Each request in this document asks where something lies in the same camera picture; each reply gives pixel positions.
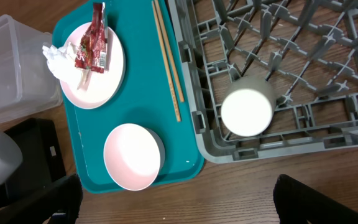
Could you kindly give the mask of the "white round plate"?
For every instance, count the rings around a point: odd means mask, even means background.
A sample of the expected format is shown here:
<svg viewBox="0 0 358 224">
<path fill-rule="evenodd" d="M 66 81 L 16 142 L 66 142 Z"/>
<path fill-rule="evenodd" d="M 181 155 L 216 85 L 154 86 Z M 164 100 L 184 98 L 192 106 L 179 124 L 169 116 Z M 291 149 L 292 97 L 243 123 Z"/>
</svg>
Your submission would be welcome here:
<svg viewBox="0 0 358 224">
<path fill-rule="evenodd" d="M 107 65 L 104 73 L 90 72 L 88 81 L 80 89 L 60 82 L 66 98 L 81 109 L 91 110 L 104 105 L 117 93 L 124 79 L 126 60 L 121 41 L 111 28 L 108 29 Z"/>
</svg>

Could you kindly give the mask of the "teal plastic tray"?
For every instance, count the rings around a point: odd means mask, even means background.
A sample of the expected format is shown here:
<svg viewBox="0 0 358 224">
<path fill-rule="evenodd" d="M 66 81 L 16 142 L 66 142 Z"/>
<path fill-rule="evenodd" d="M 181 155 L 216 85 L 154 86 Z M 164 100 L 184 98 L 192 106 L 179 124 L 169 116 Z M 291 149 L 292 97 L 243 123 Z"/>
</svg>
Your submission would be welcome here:
<svg viewBox="0 0 358 224">
<path fill-rule="evenodd" d="M 155 131 L 165 146 L 165 163 L 155 183 L 194 178 L 204 159 L 196 143 L 189 100 L 180 103 L 177 122 L 150 1 L 107 1 L 108 24 L 121 41 L 126 70 L 117 93 L 104 105 L 81 109 L 63 94 L 76 171 L 94 194 L 118 191 L 104 165 L 103 148 L 120 124 Z"/>
</svg>

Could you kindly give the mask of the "black tray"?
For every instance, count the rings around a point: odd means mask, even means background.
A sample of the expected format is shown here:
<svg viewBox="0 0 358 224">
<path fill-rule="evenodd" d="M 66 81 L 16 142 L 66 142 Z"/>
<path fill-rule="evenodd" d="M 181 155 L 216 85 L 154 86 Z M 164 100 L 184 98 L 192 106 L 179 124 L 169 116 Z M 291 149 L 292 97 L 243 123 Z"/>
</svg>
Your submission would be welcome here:
<svg viewBox="0 0 358 224">
<path fill-rule="evenodd" d="M 0 208 L 26 198 L 66 176 L 54 122 L 29 118 L 5 133 L 19 146 L 23 161 L 0 185 Z"/>
</svg>

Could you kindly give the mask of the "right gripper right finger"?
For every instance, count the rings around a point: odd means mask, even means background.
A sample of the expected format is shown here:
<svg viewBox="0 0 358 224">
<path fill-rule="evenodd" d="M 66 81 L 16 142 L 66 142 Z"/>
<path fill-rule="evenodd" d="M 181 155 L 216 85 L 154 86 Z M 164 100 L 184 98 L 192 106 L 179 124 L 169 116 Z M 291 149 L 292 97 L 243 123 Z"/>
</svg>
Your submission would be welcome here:
<svg viewBox="0 0 358 224">
<path fill-rule="evenodd" d="M 358 223 L 358 212 L 286 174 L 278 176 L 273 201 L 280 224 Z"/>
</svg>

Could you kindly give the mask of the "crumpled white napkin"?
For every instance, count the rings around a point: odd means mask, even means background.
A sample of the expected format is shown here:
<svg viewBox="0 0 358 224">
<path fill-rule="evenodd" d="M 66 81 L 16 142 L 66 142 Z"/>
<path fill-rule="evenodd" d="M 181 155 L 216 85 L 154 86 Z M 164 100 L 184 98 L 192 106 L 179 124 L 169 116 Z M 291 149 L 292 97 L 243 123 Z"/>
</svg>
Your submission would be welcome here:
<svg viewBox="0 0 358 224">
<path fill-rule="evenodd" d="M 71 42 L 67 42 L 60 48 L 48 43 L 44 43 L 42 46 L 47 67 L 54 77 L 72 88 L 80 89 L 85 85 L 89 71 L 75 67 L 77 50 L 77 47 Z"/>
</svg>

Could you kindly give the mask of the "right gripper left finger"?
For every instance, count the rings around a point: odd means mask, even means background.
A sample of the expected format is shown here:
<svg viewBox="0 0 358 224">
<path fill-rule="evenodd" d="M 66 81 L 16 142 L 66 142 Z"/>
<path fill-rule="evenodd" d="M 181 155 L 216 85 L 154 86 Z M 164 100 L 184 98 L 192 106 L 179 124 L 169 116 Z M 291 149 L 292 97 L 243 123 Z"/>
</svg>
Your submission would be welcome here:
<svg viewBox="0 0 358 224">
<path fill-rule="evenodd" d="M 82 199 L 79 176 L 64 176 L 0 210 L 0 223 L 75 223 Z"/>
</svg>

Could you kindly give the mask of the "white pink bowl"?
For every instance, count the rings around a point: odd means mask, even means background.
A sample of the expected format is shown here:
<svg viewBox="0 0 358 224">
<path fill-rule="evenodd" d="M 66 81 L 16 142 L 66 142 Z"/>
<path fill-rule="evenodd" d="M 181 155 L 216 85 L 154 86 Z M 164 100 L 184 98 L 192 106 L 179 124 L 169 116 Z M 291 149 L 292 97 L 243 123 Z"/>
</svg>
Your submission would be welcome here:
<svg viewBox="0 0 358 224">
<path fill-rule="evenodd" d="M 156 180 L 165 163 L 165 146 L 153 130 L 126 123 L 109 133 L 103 157 L 109 176 L 118 186 L 140 191 Z"/>
</svg>

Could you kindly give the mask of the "left wooden chopstick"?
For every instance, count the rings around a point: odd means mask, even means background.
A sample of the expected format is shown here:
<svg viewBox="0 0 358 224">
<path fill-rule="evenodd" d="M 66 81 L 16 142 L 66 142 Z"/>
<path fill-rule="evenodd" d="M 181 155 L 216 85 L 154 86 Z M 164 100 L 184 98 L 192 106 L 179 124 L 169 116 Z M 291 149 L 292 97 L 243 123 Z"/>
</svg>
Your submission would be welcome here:
<svg viewBox="0 0 358 224">
<path fill-rule="evenodd" d="M 172 75 L 170 73 L 170 66 L 168 64 L 167 53 L 166 53 L 165 44 L 163 41 L 162 31 L 161 31 L 160 23 L 158 20 L 157 10 L 156 10 L 154 1 L 152 1 L 152 10 L 153 10 L 154 19 L 155 19 L 155 25 L 157 28 L 158 41 L 159 41 L 161 52 L 162 52 L 163 63 L 164 63 L 165 71 L 167 74 L 167 80 L 168 80 L 168 85 L 169 85 L 169 89 L 170 89 L 170 94 L 172 97 L 172 103 L 173 103 L 173 107 L 175 110 L 176 120 L 177 120 L 177 122 L 181 122 L 181 116 L 180 116 L 180 110 L 179 110 L 179 106 L 178 106 L 178 102 L 177 102 L 177 96 L 176 96 L 175 88 L 173 86 Z"/>
</svg>

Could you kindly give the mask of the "white paper cup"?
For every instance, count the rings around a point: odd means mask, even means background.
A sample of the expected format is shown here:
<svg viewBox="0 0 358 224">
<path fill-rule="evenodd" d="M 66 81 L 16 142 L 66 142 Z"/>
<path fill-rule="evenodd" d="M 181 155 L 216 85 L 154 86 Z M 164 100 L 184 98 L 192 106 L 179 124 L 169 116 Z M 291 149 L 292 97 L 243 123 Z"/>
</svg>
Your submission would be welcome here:
<svg viewBox="0 0 358 224">
<path fill-rule="evenodd" d="M 252 137 L 270 125 L 277 95 L 263 78 L 246 75 L 231 83 L 221 105 L 221 119 L 235 135 Z"/>
</svg>

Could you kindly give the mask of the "wooden chopstick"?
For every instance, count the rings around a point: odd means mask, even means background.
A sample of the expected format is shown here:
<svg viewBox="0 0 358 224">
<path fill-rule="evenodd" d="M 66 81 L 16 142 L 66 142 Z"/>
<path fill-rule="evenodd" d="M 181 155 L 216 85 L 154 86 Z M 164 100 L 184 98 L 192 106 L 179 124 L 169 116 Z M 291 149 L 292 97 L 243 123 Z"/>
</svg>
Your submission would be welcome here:
<svg viewBox="0 0 358 224">
<path fill-rule="evenodd" d="M 173 77 L 174 77 L 174 80 L 175 80 L 175 84 L 176 84 L 177 92 L 178 92 L 178 95 L 179 95 L 179 99 L 180 99 L 181 103 L 184 103 L 185 102 L 185 97 L 184 97 L 184 94 L 183 94 L 183 91 L 182 91 L 182 88 L 181 88 L 181 83 L 180 83 L 180 79 L 179 79 L 179 76 L 178 76 L 177 67 L 175 65 L 175 61 L 174 61 L 174 58 L 173 58 L 172 48 L 170 46 L 170 42 L 169 42 L 168 35 L 167 35 L 167 30 L 166 30 L 166 27 L 165 27 L 165 23 L 164 23 L 163 16 L 162 16 L 162 11 L 161 11 L 160 4 L 159 4 L 158 0 L 155 0 L 155 7 L 157 9 L 158 21 L 160 23 L 160 27 L 161 27 L 161 30 L 162 30 L 163 41 L 164 41 L 166 49 L 167 49 L 167 55 L 168 55 L 170 65 L 171 65 L 171 68 L 172 68 Z"/>
<path fill-rule="evenodd" d="M 168 64 L 167 53 L 166 53 L 165 44 L 163 41 L 162 31 L 161 31 L 160 23 L 158 20 L 157 10 L 156 10 L 154 1 L 152 1 L 152 10 L 153 10 L 154 19 L 155 19 L 155 25 L 157 28 L 158 41 L 159 41 L 161 52 L 162 52 L 163 63 L 164 63 L 165 71 L 167 74 L 167 80 L 168 80 L 168 85 L 169 85 L 169 89 L 170 89 L 170 94 L 172 97 L 172 103 L 173 103 L 173 107 L 175 110 L 176 120 L 177 120 L 177 122 L 181 122 L 181 116 L 180 116 L 180 110 L 179 110 L 179 106 L 178 106 L 178 102 L 177 102 L 177 96 L 176 96 L 175 88 L 173 86 L 172 75 L 170 73 L 170 66 Z"/>
</svg>

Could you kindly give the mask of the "clear plastic bin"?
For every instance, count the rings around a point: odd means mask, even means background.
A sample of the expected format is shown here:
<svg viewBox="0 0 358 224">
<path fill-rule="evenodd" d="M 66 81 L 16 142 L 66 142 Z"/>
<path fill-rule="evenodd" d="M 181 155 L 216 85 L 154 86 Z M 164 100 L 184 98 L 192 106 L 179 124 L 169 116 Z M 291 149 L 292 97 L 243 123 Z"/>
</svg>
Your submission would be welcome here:
<svg viewBox="0 0 358 224">
<path fill-rule="evenodd" d="M 42 53 L 52 35 L 0 16 L 0 124 L 59 106 L 59 81 Z"/>
</svg>

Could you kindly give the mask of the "right wooden chopstick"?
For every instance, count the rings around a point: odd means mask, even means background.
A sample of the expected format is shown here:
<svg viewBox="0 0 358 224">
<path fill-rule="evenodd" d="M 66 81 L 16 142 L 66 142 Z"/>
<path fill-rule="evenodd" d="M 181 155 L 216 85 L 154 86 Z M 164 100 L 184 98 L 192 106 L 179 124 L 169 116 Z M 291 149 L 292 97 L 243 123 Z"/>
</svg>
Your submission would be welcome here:
<svg viewBox="0 0 358 224">
<path fill-rule="evenodd" d="M 162 16 L 162 11 L 161 11 L 160 4 L 159 4 L 158 0 L 155 0 L 155 7 L 157 9 L 158 21 L 160 23 L 160 27 L 161 27 L 161 30 L 162 30 L 163 41 L 164 41 L 166 49 L 167 49 L 167 55 L 168 55 L 170 65 L 171 65 L 171 68 L 172 68 L 173 77 L 174 77 L 174 80 L 175 80 L 175 84 L 176 84 L 177 92 L 178 92 L 178 95 L 179 95 L 179 99 L 180 99 L 181 103 L 184 103 L 185 102 L 185 97 L 184 97 L 184 94 L 183 94 L 183 91 L 182 91 L 182 88 L 181 88 L 181 83 L 180 83 L 180 79 L 179 79 L 179 76 L 178 76 L 177 67 L 175 65 L 175 61 L 174 61 L 174 58 L 173 58 L 172 48 L 170 46 L 170 42 L 169 42 L 168 35 L 167 35 L 167 30 L 166 30 L 166 27 L 165 27 L 165 23 L 164 23 L 163 16 Z"/>
</svg>

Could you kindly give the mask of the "grey dish rack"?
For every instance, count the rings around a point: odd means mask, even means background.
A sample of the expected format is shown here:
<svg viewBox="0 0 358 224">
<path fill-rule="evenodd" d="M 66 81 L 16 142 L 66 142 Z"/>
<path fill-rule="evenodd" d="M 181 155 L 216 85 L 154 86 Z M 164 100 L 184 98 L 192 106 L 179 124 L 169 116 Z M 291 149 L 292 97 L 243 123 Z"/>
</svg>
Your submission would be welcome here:
<svg viewBox="0 0 358 224">
<path fill-rule="evenodd" d="M 169 1 L 191 118 L 210 162 L 358 147 L 358 1 Z M 232 82 L 267 80 L 270 126 L 242 137 L 223 123 Z"/>
</svg>

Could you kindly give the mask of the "red snack wrapper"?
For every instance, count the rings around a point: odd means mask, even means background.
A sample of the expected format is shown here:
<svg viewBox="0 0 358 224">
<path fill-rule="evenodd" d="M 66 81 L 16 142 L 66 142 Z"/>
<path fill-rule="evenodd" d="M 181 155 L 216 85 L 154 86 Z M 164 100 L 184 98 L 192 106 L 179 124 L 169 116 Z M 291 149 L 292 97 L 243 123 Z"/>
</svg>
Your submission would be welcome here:
<svg viewBox="0 0 358 224">
<path fill-rule="evenodd" d="M 75 59 L 75 67 L 104 73 L 108 52 L 108 27 L 104 2 L 93 4 L 91 24 L 83 34 Z"/>
</svg>

